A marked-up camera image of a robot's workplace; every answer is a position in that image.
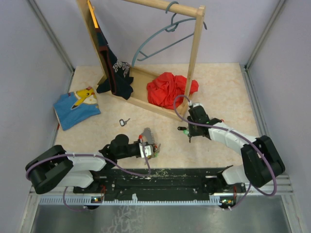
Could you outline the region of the key with grey tag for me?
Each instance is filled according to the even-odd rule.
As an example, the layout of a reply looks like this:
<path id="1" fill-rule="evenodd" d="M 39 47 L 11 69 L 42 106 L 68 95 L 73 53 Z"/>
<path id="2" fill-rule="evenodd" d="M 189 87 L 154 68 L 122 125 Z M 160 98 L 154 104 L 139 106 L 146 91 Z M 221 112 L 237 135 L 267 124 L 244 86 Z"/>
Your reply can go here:
<path id="1" fill-rule="evenodd" d="M 124 127 L 130 119 L 131 119 L 131 118 L 128 118 L 127 120 L 120 119 L 120 120 L 119 120 L 119 123 L 120 123 L 120 125 L 121 125 L 122 127 Z"/>

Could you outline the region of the red crumpled cloth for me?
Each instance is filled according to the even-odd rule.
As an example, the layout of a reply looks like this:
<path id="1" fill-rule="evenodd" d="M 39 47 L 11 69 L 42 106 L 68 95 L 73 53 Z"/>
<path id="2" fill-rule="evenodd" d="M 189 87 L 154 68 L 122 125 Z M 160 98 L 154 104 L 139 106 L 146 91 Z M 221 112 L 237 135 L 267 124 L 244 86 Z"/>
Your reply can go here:
<path id="1" fill-rule="evenodd" d="M 174 100 L 185 94 L 187 78 L 164 72 L 147 84 L 147 100 L 150 104 L 173 110 Z"/>

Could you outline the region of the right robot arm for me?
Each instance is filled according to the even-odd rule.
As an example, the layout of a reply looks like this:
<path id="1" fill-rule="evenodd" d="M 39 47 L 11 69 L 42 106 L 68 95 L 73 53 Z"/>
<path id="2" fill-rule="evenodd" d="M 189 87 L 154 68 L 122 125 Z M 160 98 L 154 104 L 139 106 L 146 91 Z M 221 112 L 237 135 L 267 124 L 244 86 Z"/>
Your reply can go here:
<path id="1" fill-rule="evenodd" d="M 187 117 L 188 137 L 206 137 L 226 145 L 242 157 L 242 165 L 231 166 L 221 172 L 218 188 L 228 192 L 236 183 L 251 183 L 260 188 L 272 180 L 272 175 L 258 150 L 267 160 L 275 176 L 285 171 L 285 165 L 272 141 L 266 135 L 249 136 L 228 127 L 222 120 L 209 118 L 202 104 L 195 103 L 189 108 Z"/>

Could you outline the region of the key with black tag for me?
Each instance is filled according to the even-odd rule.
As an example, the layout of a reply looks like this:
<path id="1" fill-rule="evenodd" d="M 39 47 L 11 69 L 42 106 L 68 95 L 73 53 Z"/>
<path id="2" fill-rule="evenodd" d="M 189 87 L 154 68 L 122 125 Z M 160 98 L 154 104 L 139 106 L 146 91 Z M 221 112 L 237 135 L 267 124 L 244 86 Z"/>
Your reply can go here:
<path id="1" fill-rule="evenodd" d="M 186 128 L 186 127 L 177 127 L 177 129 L 178 129 L 179 131 L 184 131 L 184 130 L 186 130 L 187 128 Z"/>

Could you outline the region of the navy blue shirt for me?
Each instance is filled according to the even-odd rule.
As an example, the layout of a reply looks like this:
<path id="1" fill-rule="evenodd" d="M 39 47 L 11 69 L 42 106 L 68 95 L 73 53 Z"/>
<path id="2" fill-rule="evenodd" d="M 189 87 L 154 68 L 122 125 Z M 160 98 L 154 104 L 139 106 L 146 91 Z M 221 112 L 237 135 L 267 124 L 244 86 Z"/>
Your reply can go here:
<path id="1" fill-rule="evenodd" d="M 106 76 L 104 82 L 98 85 L 97 92 L 110 91 L 113 95 L 128 100 L 133 93 L 131 83 L 134 80 L 130 76 L 130 66 L 116 57 L 100 28 L 97 28 L 95 32 L 98 42 L 97 50 Z"/>

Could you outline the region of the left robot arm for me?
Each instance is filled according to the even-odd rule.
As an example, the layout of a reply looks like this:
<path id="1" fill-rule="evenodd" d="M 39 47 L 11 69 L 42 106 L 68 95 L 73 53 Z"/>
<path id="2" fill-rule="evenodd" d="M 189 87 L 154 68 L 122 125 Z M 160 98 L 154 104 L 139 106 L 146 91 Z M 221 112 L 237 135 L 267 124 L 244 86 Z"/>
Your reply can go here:
<path id="1" fill-rule="evenodd" d="M 120 159 L 148 157 L 146 143 L 139 138 L 129 143 L 124 134 L 117 135 L 110 144 L 93 154 L 76 154 L 56 145 L 32 160 L 26 167 L 26 178 L 37 194 L 45 194 L 56 187 L 78 187 L 94 193 L 101 187 L 95 172 L 117 166 Z"/>

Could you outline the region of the wooden clothes rack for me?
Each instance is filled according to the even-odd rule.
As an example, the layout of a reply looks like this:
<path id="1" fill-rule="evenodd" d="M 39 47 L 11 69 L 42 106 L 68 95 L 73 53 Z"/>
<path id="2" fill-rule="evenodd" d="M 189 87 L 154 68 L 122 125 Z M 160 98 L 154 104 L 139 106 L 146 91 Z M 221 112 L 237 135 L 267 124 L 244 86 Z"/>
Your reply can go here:
<path id="1" fill-rule="evenodd" d="M 199 49 L 199 43 L 202 33 L 202 28 L 204 24 L 204 17 L 205 17 L 205 6 L 200 6 L 199 8 L 193 8 L 190 6 L 180 5 L 177 3 L 169 3 L 164 0 L 132 0 L 131 3 L 164 10 L 184 16 L 188 16 L 189 19 L 195 20 L 195 29 L 192 40 L 192 48 L 190 53 L 190 62 L 189 68 L 187 73 L 187 81 L 186 81 L 186 90 L 185 95 L 189 98 L 192 97 L 190 94 L 190 86 L 193 79 L 194 68 L 196 64 L 197 53 Z M 99 29 L 99 25 L 94 13 L 94 7 L 92 6 L 91 2 L 88 0 L 78 0 L 77 5 L 80 9 L 82 18 L 85 22 L 86 28 L 88 30 L 92 45 L 95 49 L 97 57 L 100 62 L 100 67 L 104 73 L 103 77 L 100 79 L 98 84 L 102 84 L 108 77 L 108 68 L 107 65 L 104 63 L 104 57 L 100 55 L 100 48 L 99 48 L 99 40 L 96 36 L 96 32 Z M 130 73 L 134 75 L 134 81 L 131 85 L 134 88 L 134 93 L 129 98 L 128 102 L 130 104 L 139 106 L 143 109 L 149 110 L 151 112 L 178 120 L 178 117 L 173 113 L 172 110 L 159 107 L 153 105 L 148 102 L 147 100 L 147 83 L 152 81 L 157 76 L 157 73 L 148 71 L 146 69 L 130 66 L 129 68 Z"/>

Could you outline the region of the grey key organiser plate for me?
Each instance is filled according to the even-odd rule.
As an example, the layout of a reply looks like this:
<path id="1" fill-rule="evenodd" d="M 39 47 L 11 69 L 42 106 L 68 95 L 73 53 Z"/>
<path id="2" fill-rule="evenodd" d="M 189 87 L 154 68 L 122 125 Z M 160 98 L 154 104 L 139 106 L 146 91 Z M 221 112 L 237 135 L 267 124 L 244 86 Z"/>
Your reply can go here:
<path id="1" fill-rule="evenodd" d="M 142 135 L 147 140 L 148 144 L 150 145 L 156 145 L 153 133 L 151 132 L 150 128 L 144 128 Z"/>

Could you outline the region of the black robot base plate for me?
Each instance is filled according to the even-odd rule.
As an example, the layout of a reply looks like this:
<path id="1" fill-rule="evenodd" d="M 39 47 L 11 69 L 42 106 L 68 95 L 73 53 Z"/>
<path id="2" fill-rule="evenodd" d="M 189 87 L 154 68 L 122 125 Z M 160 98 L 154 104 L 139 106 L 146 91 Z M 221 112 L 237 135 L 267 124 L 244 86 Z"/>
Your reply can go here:
<path id="1" fill-rule="evenodd" d="M 74 187 L 75 194 L 103 194 L 106 201 L 192 201 L 209 200 L 210 195 L 243 193 L 244 183 L 225 184 L 224 168 L 155 168 L 149 177 L 139 177 L 146 169 L 120 169 L 95 172 L 95 183 L 86 189 Z"/>

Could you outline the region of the blue Pikachu shirt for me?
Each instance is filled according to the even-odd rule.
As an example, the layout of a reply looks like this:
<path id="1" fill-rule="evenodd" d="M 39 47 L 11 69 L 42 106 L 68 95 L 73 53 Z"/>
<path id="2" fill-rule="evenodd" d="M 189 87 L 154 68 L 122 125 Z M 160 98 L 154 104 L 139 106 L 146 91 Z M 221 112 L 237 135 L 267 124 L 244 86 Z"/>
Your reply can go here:
<path id="1" fill-rule="evenodd" d="M 91 86 L 61 95 L 53 108 L 64 131 L 101 113 L 95 90 Z"/>

